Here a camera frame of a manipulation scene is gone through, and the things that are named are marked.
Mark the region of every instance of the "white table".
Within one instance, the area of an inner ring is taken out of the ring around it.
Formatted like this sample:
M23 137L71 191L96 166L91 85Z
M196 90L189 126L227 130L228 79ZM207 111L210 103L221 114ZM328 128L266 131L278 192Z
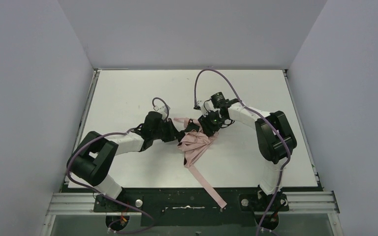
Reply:
M170 117L198 118L193 110L193 86L199 70L102 70L83 129L100 134L125 132L144 122L152 111L153 97L163 98L171 107ZM221 70L234 85L241 99L260 110L283 111L298 142L283 175L283 186L317 186L310 157L281 70ZM206 100L222 91L235 98L218 74L206 71L199 81L197 99ZM183 129L175 123L178 130ZM183 167L184 155L177 141L158 140L144 152L116 156L109 174L123 187L201 187ZM219 131L217 140L195 163L213 187L256 187L263 173L257 137L251 128L235 123ZM69 187L80 187L72 182Z

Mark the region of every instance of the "screw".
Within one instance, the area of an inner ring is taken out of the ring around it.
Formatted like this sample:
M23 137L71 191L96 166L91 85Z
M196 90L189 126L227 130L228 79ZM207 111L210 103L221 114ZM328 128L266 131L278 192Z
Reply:
M142 200L137 199L137 200L135 201L135 206L136 206L136 207L141 207L142 205L143 205L143 201L142 201Z
M249 205L249 201L247 200L247 199L243 199L243 200L241 200L241 205L243 206L243 207L247 207L248 205Z

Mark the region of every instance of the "cable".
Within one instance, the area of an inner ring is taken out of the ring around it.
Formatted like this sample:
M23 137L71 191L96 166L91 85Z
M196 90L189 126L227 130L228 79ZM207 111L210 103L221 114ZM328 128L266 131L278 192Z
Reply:
M231 120L231 119L230 119L230 121L231 121L231 122L230 122L229 124L225 124L225 123L224 123L226 126L223 126L223 125L224 125L224 124L223 124L223 125L221 125L220 128L221 128L221 129L225 129L225 128L228 128L230 125L232 125L232 124L235 123L235 121L233 121L233 120Z
M267 231L267 232L269 232L269 233L271 233L271 234L273 234L275 236L280 236L278 233L274 232L273 230L266 229L266 228L263 228L263 227L261 227L261 228L262 228L262 230Z
M205 103L208 102L208 101L211 101L211 99L208 99L208 100L206 100L206 101L203 102L203 108L205 108L205 111L207 111L207 112L208 112L209 110L206 109L206 107L205 107Z
M279 213L279 210L282 209L282 207L284 207L286 205L286 202L284 202L282 205L280 205L279 207L277 207L275 209L275 211L273 212L273 214L270 215L270 219L276 217Z
M244 103L243 103L243 101L240 99L240 96L238 95L238 93L237 93L237 91L235 91L235 89L234 89L234 87L232 86L232 84L231 84L231 82L221 73L221 72L219 72L219 71L217 71L217 70L214 70L214 69L203 69L203 70L201 70L200 72L199 72L199 74L198 74L198 76L196 77L196 80L195 80L195 88L194 88L194 104L195 104L195 106L196 106L196 85L197 85L197 83L198 83L198 79L199 79L199 76L202 74L202 72L204 72L204 71L212 71L212 72L215 72L215 73L217 73L217 74L219 74L219 75L221 75L221 77L222 78L224 78L225 79L225 81L227 81L227 83L228 83L228 85L231 87L231 89L232 89L232 91L234 92L234 94L235 94L235 96L237 97L237 99L238 99L238 101L240 101L240 103L241 103L241 105L243 105L243 107L245 107L248 111L250 111L250 112L253 112L253 113L255 113L256 115L258 115L268 126L270 126L270 128L273 130L273 132L276 134L276 136L279 138L279 140L281 141L281 143L282 143L282 145L283 145L283 147L284 147L284 149L286 150L286 153L287 153L287 161L281 166L281 168L280 168L280 173L279 173L279 179L278 179L278 183L276 184L276 189L275 189L275 192L273 193L273 197L272 197L272 199L270 200L270 203L269 203L269 205L267 206L267 208L266 208L266 210L264 211L264 213L263 213L263 216L261 217L261 219L260 219L260 222L259 222L259 224L258 224L258 227L257 227L257 231L256 231L256 233L255 233L255 235L256 236L258 236L258 234L259 234L259 232L260 232L260 229L263 229L263 230L268 230L268 229L266 229L266 228L263 228L262 226L261 226L261 224L263 223L263 220L264 220L264 218L265 218L265 216L266 216L266 214L269 212L269 209L270 209L270 207L272 206L272 204L273 204L273 201L275 200L275 198L276 198L276 193L278 192L278 190L279 190L279 185L280 185L280 183L281 183L281 181L282 181L282 174L283 174L283 169L285 168L285 166L289 163L289 161L290 161L290 151L289 151L289 148L287 147L287 144L286 144L286 142L283 140L283 138L281 137L281 135L279 134L279 132L277 131L277 129L262 115L262 114L260 114L260 112L258 112L258 111L255 111L255 110L253 110L253 109L251 109L250 107L247 107Z
M167 120L167 118L169 118L169 106L167 105L167 103L163 100L163 99L161 99L161 98L159 98L159 97L155 97L155 98L153 98L153 100L151 101L151 104L153 105L153 107L155 107L155 105L154 105L154 101L156 101L156 100L160 100L164 105L165 105L165 107L166 107L166 113L167 113L167 115L166 115L166 118L164 118L164 120Z
M125 203L123 203L123 202L120 202L120 201L118 201L118 200L116 200L116 199L113 199L113 198L111 198L111 197L105 195L104 193L99 192L97 189L95 189L94 187L92 187L92 186L90 186L90 185L86 185L86 184L83 184L83 183L80 183L80 182L74 180L74 179L72 178L72 176L71 176L70 170L71 170L71 167L72 167L72 164L73 164L74 160L77 158L77 156L79 155L79 153L81 153L83 150L85 150L85 148L87 148L88 146L90 146L90 145L93 144L94 142L96 142L96 141L98 141L98 140L100 140L100 139L103 139L103 138L105 138L105 137L112 136L112 135L126 135L126 134L128 134L128 133L129 133L131 130L133 130L133 129L134 129L134 128L129 129L126 133L113 132L113 133L104 134L104 135L101 135L101 136L99 136L99 137L97 137L97 138L95 138L95 139L89 141L88 143L86 143L85 145L83 145L79 150L77 150L77 151L74 153L74 155L72 156L72 158L71 158L69 164L67 165L67 169L66 169L66 175L67 175L67 177L69 178L69 180L72 181L73 183L78 184L78 185L80 185L80 186L83 186L83 187L85 187L85 188L91 189L91 190L95 191L96 193L102 194L102 195L104 196L104 198L106 198L106 199L108 199L108 200L111 200L111 201L113 201L113 202L115 202L115 203L118 203L118 204L120 204L120 205L123 205L123 206L125 206L125 207L128 207L128 208L130 208L130 209L132 209L132 210L138 211L138 212L140 212L141 214L143 214L143 215L149 217L149 218L153 221L153 223L152 223L151 225L149 225L149 226L147 226L147 227L145 227L145 228L139 229L139 230L128 231L128 232L120 232L120 231L115 232L115 233L118 233L118 234L121 234L121 235L134 234L134 233L139 233L139 232L142 232L142 231L146 231L146 230L150 229L151 227L153 227L154 224L156 223L156 221L155 221L155 219L154 219L151 215L149 215L149 214L146 213L145 211L140 210L140 209L138 209L138 208L136 208L136 207L133 207L133 206L131 206L131 205L125 204ZM109 224L109 226L108 226L108 230L110 229L111 225L114 224L114 223L116 223L116 222L117 222L117 221L114 221L114 222L112 222L111 224Z
M124 216L123 216L123 213L126 212L129 208L125 208L125 210L121 211L121 217L120 217L120 220L124 220Z

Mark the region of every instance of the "pink cloth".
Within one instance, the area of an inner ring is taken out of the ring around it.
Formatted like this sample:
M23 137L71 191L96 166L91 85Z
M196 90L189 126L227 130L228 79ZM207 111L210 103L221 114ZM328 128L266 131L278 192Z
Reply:
M174 120L184 121L184 127L186 128L191 119L189 118L174 118ZM202 154L209 148L212 142L217 138L218 133L215 133L212 137L206 136L202 132L202 127L197 119L192 119L191 122L199 126L199 132L192 130L186 132L186 135L182 138L178 148L185 152L185 167L192 173L195 179L202 185L202 187L208 192L208 194L217 202L217 204L224 208L227 203L222 197L215 191L215 189L206 181L201 175L198 169L194 166L194 163L202 156Z

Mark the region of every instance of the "gray wall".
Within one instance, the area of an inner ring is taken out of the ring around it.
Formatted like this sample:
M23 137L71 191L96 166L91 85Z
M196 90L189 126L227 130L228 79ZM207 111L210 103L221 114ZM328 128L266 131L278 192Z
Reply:
M0 0L0 236L39 234L91 78L56 0Z
M94 67L288 68L326 0L59 0Z
M329 0L288 76L345 235L378 235L378 1Z

